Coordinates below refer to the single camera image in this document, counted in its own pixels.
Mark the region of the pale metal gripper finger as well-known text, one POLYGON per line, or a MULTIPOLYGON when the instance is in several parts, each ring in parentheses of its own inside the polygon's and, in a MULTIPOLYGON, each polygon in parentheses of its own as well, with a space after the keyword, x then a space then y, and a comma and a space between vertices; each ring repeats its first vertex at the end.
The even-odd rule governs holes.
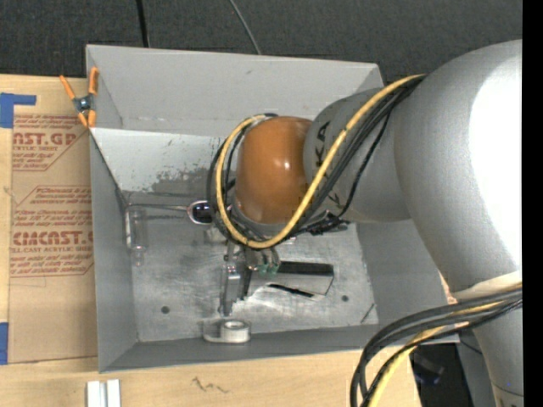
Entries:
POLYGON ((241 286, 239 288, 238 299, 244 301, 250 295, 250 283, 253 275, 253 270, 250 268, 244 268, 241 275, 241 286))
POLYGON ((233 304, 238 300, 241 273, 236 265, 224 265, 221 271, 220 308, 222 316, 232 314, 233 304))

